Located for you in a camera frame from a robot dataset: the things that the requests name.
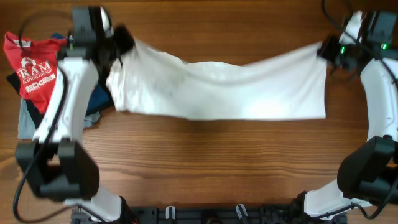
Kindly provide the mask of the white t-shirt black print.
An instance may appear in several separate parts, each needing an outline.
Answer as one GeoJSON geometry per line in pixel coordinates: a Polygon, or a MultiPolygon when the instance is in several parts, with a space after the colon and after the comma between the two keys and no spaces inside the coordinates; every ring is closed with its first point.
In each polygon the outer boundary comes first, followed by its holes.
{"type": "Polygon", "coordinates": [[[326,62],[319,43],[246,65],[186,62],[137,41],[106,86],[118,111],[194,121],[323,119],[326,62]]]}

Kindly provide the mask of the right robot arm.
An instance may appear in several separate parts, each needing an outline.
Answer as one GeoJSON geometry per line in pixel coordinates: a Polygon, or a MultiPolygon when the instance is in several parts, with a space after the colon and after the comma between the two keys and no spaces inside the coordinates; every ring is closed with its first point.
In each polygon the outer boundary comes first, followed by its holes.
{"type": "Polygon", "coordinates": [[[355,70],[366,95],[368,139],[341,163],[337,178],[303,192],[300,208],[311,222],[328,222],[359,209],[372,220],[397,204],[397,48],[391,46],[397,14],[353,12],[344,25],[326,12],[341,36],[322,43],[317,55],[334,69],[355,70]]]}

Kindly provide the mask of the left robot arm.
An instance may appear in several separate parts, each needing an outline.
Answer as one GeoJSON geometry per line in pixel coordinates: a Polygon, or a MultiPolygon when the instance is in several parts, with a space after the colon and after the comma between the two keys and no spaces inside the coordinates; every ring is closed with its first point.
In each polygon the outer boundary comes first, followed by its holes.
{"type": "Polygon", "coordinates": [[[44,118],[30,143],[15,157],[39,199],[76,208],[95,223],[137,223],[126,200],[100,183],[100,172],[82,144],[83,120],[106,55],[118,51],[108,12],[101,6],[75,7],[73,31],[56,54],[56,81],[44,118]]]}

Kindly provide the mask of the navy blue folded shirt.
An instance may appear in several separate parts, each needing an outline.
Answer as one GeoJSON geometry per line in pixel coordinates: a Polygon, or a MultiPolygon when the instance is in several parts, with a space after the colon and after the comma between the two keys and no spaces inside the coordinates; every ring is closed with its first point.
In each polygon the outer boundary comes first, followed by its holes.
{"type": "MultiPolygon", "coordinates": [[[[52,39],[64,39],[65,37],[62,36],[61,34],[54,33],[51,36],[52,39]]],[[[58,76],[62,77],[62,74],[65,75],[65,72],[62,70],[59,72],[59,67],[57,67],[57,74],[58,76]]],[[[100,86],[97,85],[93,89],[93,92],[90,96],[90,100],[88,102],[88,108],[86,111],[86,116],[90,116],[92,114],[95,114],[97,112],[100,112],[101,110],[112,106],[113,103],[111,101],[111,97],[106,93],[106,91],[100,86]]]]}

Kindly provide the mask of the red folded printed t-shirt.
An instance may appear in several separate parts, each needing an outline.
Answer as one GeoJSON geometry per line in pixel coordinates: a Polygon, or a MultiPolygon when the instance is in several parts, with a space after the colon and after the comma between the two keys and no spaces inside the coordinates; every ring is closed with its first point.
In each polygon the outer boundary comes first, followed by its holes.
{"type": "Polygon", "coordinates": [[[4,37],[4,52],[21,83],[20,96],[33,102],[39,113],[44,114],[57,79],[56,54],[67,40],[18,40],[11,32],[4,37]]]}

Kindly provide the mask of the black folded shirt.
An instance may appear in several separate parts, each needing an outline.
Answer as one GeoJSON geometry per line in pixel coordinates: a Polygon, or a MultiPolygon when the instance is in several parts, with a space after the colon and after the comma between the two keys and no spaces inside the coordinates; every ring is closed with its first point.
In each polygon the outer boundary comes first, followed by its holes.
{"type": "MultiPolygon", "coordinates": [[[[19,90],[21,88],[21,82],[18,79],[16,73],[8,75],[6,79],[9,82],[9,84],[13,87],[13,89],[15,89],[17,94],[19,94],[19,90]]],[[[27,110],[30,114],[30,117],[32,118],[34,126],[38,128],[44,116],[40,114],[39,110],[36,108],[36,106],[33,104],[31,100],[26,100],[26,104],[27,104],[27,110]]]]}

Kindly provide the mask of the grey folded shirt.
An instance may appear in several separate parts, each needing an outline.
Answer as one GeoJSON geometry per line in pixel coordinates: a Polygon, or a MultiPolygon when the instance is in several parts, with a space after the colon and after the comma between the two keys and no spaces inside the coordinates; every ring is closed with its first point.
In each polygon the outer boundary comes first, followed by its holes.
{"type": "MultiPolygon", "coordinates": [[[[85,117],[83,128],[90,128],[95,125],[100,120],[101,114],[100,112],[96,112],[89,116],[85,117]]],[[[18,120],[18,139],[32,139],[36,127],[35,124],[30,117],[30,114],[27,109],[27,102],[24,99],[21,99],[20,103],[20,111],[19,111],[19,120],[18,120]]]]}

